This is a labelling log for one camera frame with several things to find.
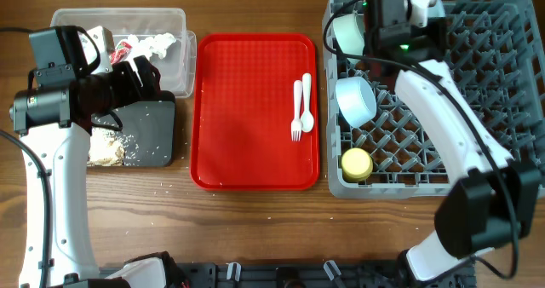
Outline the light blue bowl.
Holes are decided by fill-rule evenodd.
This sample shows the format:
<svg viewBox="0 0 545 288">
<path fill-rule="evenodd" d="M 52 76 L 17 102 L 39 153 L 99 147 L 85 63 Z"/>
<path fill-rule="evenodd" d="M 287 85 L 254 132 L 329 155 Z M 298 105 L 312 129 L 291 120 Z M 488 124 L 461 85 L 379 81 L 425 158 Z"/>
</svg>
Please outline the light blue bowl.
<svg viewBox="0 0 545 288">
<path fill-rule="evenodd" d="M 336 100 L 341 114 L 353 128 L 363 126 L 376 115 L 375 94 L 370 83 L 362 77 L 339 79 Z"/>
</svg>

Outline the green bowl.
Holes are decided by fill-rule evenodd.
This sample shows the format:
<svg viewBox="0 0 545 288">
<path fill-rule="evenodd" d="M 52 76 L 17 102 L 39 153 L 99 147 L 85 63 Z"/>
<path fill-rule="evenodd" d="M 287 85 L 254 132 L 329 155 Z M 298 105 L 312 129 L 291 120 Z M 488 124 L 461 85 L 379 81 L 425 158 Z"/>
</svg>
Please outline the green bowl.
<svg viewBox="0 0 545 288">
<path fill-rule="evenodd" d="M 362 55 L 364 52 L 364 16 L 346 14 L 332 21 L 336 41 L 343 54 Z"/>
</svg>

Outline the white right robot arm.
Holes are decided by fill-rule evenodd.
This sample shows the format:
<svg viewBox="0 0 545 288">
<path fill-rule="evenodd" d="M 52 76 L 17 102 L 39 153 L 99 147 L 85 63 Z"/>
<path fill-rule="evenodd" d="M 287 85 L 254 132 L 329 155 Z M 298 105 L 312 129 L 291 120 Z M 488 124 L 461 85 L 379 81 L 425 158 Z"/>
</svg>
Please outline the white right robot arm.
<svg viewBox="0 0 545 288">
<path fill-rule="evenodd" d="M 445 61 L 445 19 L 428 11 L 435 0 L 363 0 L 367 59 L 394 76 L 397 97 L 416 115 L 446 169 L 451 189 L 434 229 L 404 251 L 403 278 L 442 279 L 481 262 L 486 252 L 519 242 L 530 231 L 542 175 L 521 162 L 479 121 Z"/>
</svg>

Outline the yellow plastic cup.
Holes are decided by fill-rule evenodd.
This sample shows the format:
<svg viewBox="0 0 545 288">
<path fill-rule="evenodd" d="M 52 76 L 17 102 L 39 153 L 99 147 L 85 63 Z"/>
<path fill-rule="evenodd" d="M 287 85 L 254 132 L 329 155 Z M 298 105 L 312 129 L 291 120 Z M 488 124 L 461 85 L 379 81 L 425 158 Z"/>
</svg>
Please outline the yellow plastic cup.
<svg viewBox="0 0 545 288">
<path fill-rule="evenodd" d="M 350 148 L 341 156 L 341 170 L 345 181 L 364 181 L 373 171 L 372 157 L 364 149 Z"/>
</svg>

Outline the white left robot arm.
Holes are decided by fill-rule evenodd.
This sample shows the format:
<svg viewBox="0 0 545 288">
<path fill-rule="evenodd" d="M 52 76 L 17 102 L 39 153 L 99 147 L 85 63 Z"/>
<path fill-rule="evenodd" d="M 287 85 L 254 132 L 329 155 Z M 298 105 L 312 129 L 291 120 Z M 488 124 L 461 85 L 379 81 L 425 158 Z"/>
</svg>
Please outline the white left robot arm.
<svg viewBox="0 0 545 288">
<path fill-rule="evenodd" d="M 158 69 L 143 55 L 112 63 L 104 27 L 52 26 L 29 31 L 35 67 L 9 111 L 7 138 L 26 162 L 26 254 L 22 287 L 186 287 L 167 252 L 128 260 L 101 275 L 89 236 L 86 175 L 94 117 L 120 131 L 129 110 L 147 106 L 172 121 L 175 96 L 161 89 Z"/>
</svg>

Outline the white tissue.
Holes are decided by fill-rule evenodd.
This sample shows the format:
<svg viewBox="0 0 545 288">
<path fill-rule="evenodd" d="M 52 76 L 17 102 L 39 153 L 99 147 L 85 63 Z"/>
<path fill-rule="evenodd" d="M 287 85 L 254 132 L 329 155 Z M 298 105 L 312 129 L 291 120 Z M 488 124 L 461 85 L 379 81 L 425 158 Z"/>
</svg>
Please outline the white tissue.
<svg viewBox="0 0 545 288">
<path fill-rule="evenodd" d="M 167 55 L 168 48 L 176 42 L 176 38 L 168 32 L 144 39 L 139 39 L 136 35 L 129 35 L 126 42 L 130 49 L 125 60 L 132 60 L 142 55 L 148 60 L 153 55 L 157 55 L 162 60 Z"/>
</svg>

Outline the white plastic spoon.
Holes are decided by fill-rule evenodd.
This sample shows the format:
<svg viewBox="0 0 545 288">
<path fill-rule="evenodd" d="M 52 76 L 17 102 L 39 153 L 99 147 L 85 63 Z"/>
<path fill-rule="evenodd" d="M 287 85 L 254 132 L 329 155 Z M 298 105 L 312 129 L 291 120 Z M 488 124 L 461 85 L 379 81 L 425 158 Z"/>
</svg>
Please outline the white plastic spoon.
<svg viewBox="0 0 545 288">
<path fill-rule="evenodd" d="M 302 95 L 303 95 L 303 113 L 301 115 L 302 131 L 309 133 L 314 126 L 314 116 L 310 112 L 310 96 L 312 90 L 312 75 L 304 73 L 302 75 Z"/>
</svg>

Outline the food scraps and rice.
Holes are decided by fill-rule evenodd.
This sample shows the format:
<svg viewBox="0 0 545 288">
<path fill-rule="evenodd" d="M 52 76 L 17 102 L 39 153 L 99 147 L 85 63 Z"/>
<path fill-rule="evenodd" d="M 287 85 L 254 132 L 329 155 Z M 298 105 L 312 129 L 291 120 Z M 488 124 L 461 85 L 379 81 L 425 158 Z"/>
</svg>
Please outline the food scraps and rice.
<svg viewBox="0 0 545 288">
<path fill-rule="evenodd" d="M 125 166 L 135 158 L 137 146 L 133 135 L 93 128 L 87 166 Z"/>
</svg>

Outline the white plastic fork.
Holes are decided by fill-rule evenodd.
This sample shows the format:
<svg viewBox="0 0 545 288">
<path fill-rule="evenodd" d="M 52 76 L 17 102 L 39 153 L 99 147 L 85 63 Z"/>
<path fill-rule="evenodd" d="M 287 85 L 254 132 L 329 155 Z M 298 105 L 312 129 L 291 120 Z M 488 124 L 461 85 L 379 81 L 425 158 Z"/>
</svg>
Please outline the white plastic fork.
<svg viewBox="0 0 545 288">
<path fill-rule="evenodd" d="M 296 80 L 293 85 L 294 117 L 290 124 L 291 140 L 299 141 L 302 133 L 302 121 L 300 117 L 302 98 L 302 81 Z"/>
</svg>

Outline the red snack wrapper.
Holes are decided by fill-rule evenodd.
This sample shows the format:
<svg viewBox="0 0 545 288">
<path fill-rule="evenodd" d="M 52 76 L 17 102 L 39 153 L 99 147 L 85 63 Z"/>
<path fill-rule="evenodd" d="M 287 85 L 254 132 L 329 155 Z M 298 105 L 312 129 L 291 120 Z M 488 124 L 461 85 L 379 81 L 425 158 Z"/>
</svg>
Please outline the red snack wrapper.
<svg viewBox="0 0 545 288">
<path fill-rule="evenodd" d="M 114 65 L 121 62 L 130 53 L 131 49 L 132 46 L 126 40 L 120 41 L 113 53 L 109 55 L 110 63 Z"/>
</svg>

